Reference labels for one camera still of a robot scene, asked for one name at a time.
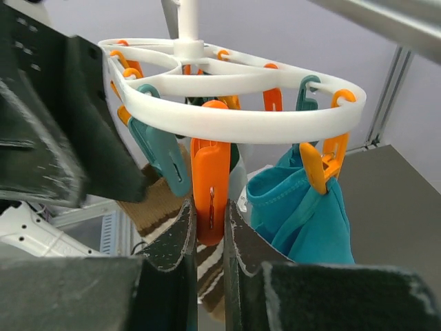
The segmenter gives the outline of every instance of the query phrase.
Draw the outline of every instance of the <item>orange clothespin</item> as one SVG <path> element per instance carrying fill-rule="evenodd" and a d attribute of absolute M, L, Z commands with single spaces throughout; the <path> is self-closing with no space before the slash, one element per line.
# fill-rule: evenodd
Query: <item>orange clothespin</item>
<path fill-rule="evenodd" d="M 203 74 L 204 72 L 202 71 L 202 69 L 198 70 L 197 74 Z M 190 64 L 186 64 L 184 66 L 184 74 L 192 74 L 192 66 Z"/>
<path fill-rule="evenodd" d="M 219 100 L 208 101 L 203 107 L 228 109 Z M 199 242 L 206 246 L 216 245 L 223 238 L 230 148 L 230 143 L 218 141 L 192 138 L 191 142 L 197 234 Z"/>
<path fill-rule="evenodd" d="M 339 90 L 332 98 L 332 108 L 338 107 L 338 98 L 345 98 L 355 102 L 356 98 L 351 91 Z M 326 139 L 323 143 L 323 156 L 310 143 L 300 144 L 300 155 L 309 183 L 318 193 L 327 193 L 326 182 L 331 177 L 338 178 L 346 154 L 349 133 Z"/>
<path fill-rule="evenodd" d="M 118 61 L 121 63 L 124 69 L 130 68 L 129 63 L 125 59 L 123 53 L 121 53 L 119 50 L 113 50 L 109 54 L 111 57 L 118 57 Z M 113 92 L 115 92 L 116 96 L 121 100 L 121 97 L 118 93 L 118 90 L 116 89 L 115 83 L 113 81 L 110 81 L 110 86 L 112 87 Z"/>
<path fill-rule="evenodd" d="M 273 63 L 268 63 L 265 68 L 278 69 Z M 282 91 L 280 88 L 272 88 L 263 92 L 263 104 L 266 112 L 281 112 L 283 110 Z"/>
<path fill-rule="evenodd" d="M 129 43 L 126 40 L 124 40 L 124 39 L 118 40 L 118 43 L 120 45 L 129 46 Z M 141 65 L 139 64 L 138 61 L 130 61 L 130 60 L 128 60 L 127 62 L 129 63 L 129 67 L 137 69 L 139 71 L 139 73 L 141 74 L 141 76 L 144 76 L 143 70 L 142 70 Z"/>
<path fill-rule="evenodd" d="M 228 61 L 223 55 L 229 55 L 227 50 L 220 50 L 218 52 L 218 60 Z M 223 103 L 227 105 L 229 109 L 240 110 L 240 100 L 238 95 L 227 95 L 223 97 L 218 97 Z"/>
<path fill-rule="evenodd" d="M 123 76 L 125 78 L 128 78 L 130 76 L 132 76 L 134 74 L 134 76 L 136 77 L 136 79 L 140 79 L 143 78 L 143 75 L 138 71 L 138 69 L 135 68 L 127 68 L 123 71 Z"/>
<path fill-rule="evenodd" d="M 126 68 L 123 72 L 124 77 L 130 77 L 133 74 L 135 75 L 136 78 L 142 78 L 139 71 L 134 68 Z M 119 95 L 118 90 L 116 89 L 116 86 L 113 81 L 110 82 L 110 86 L 112 86 L 113 92 L 115 92 L 117 97 L 121 100 L 121 96 Z M 125 106 L 124 105 L 119 106 L 116 113 L 118 114 L 118 118 L 121 120 L 121 122 L 123 122 L 124 125 L 127 126 L 132 115 L 130 115 L 130 113 L 127 111 L 127 109 L 125 109 Z"/>

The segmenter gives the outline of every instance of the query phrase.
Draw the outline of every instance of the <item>metal bar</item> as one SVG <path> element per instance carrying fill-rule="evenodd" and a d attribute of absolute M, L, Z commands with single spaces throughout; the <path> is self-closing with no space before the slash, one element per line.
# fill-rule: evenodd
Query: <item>metal bar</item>
<path fill-rule="evenodd" d="M 178 39 L 178 7 L 172 0 L 161 0 L 165 22 L 171 39 Z"/>
<path fill-rule="evenodd" d="M 351 150 L 347 150 L 346 156 L 351 155 L 351 154 L 355 154 L 355 153 L 359 153 L 359 152 L 366 152 L 367 150 L 369 150 L 370 146 L 373 146 L 373 145 L 362 146 L 362 147 L 352 148 Z"/>
<path fill-rule="evenodd" d="M 132 220 L 122 210 L 116 212 L 118 218 L 118 239 L 116 241 L 116 254 L 128 257 L 132 250 Z"/>
<path fill-rule="evenodd" d="M 441 63 L 441 0 L 310 0 Z"/>
<path fill-rule="evenodd" d="M 378 143 L 384 131 L 387 119 L 391 114 L 398 92 L 411 65 L 413 53 L 406 48 L 397 47 L 393 56 L 389 74 L 384 83 L 384 88 L 378 101 L 375 117 L 373 118 L 366 145 Z"/>

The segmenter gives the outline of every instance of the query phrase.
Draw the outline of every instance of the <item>teal cloth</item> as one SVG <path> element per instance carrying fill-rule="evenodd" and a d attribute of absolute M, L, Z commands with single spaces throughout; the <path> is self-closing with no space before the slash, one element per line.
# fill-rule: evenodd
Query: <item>teal cloth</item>
<path fill-rule="evenodd" d="M 247 185 L 252 228 L 295 262 L 354 264 L 349 220 L 335 178 L 327 189 L 320 195 L 310 186 L 298 145 L 293 145 L 276 166 Z"/>

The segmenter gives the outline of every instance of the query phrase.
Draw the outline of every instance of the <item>metal frame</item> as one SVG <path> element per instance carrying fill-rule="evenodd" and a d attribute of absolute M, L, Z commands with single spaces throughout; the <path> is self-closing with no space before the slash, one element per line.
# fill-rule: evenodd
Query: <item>metal frame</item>
<path fill-rule="evenodd" d="M 441 64 L 441 0 L 310 0 Z"/>
<path fill-rule="evenodd" d="M 121 210 L 104 215 L 100 252 L 112 257 L 130 256 L 134 245 L 133 231 L 132 221 Z"/>
<path fill-rule="evenodd" d="M 94 217 L 109 214 L 115 210 L 120 210 L 118 204 L 113 200 L 86 205 L 83 208 L 71 209 L 52 218 L 51 224 L 56 228 L 61 226 L 78 223 Z"/>
<path fill-rule="evenodd" d="M 170 38 L 177 39 L 179 37 L 177 5 L 172 0 L 161 0 L 161 4 Z"/>
<path fill-rule="evenodd" d="M 380 100 L 378 101 L 376 114 L 373 118 L 371 128 L 366 141 L 366 146 L 380 143 L 387 120 L 393 109 L 396 97 L 411 65 L 413 53 L 398 46 L 393 56 L 389 74 L 384 83 Z"/>

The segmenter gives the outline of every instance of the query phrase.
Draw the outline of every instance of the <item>white plastic hanger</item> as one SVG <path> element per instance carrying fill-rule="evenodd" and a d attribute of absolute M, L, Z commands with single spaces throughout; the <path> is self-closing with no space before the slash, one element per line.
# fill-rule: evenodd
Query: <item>white plastic hanger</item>
<path fill-rule="evenodd" d="M 198 39 L 198 0 L 178 3 L 179 38 L 125 39 L 129 47 L 117 45 L 119 39 L 101 41 L 106 54 L 121 51 L 126 59 L 164 67 L 164 73 L 126 80 L 116 59 L 108 57 L 110 75 L 123 103 L 139 121 L 164 131 L 213 141 L 234 143 L 298 143 L 335 137 L 352 130 L 360 121 L 366 94 L 357 85 L 319 72 L 290 66 L 250 54 L 210 45 Z M 228 61 L 217 54 L 226 50 Z M 278 70 L 264 68 L 274 63 Z M 193 64 L 212 75 L 183 75 L 182 66 Z M 262 92 L 272 88 L 297 89 L 307 75 L 322 83 L 310 87 L 333 95 L 348 89 L 356 102 L 339 101 L 338 108 L 304 112 L 262 112 L 251 110 L 205 109 L 184 103 L 153 98 L 136 91 L 143 84 L 154 86 L 161 95 L 210 97 Z"/>

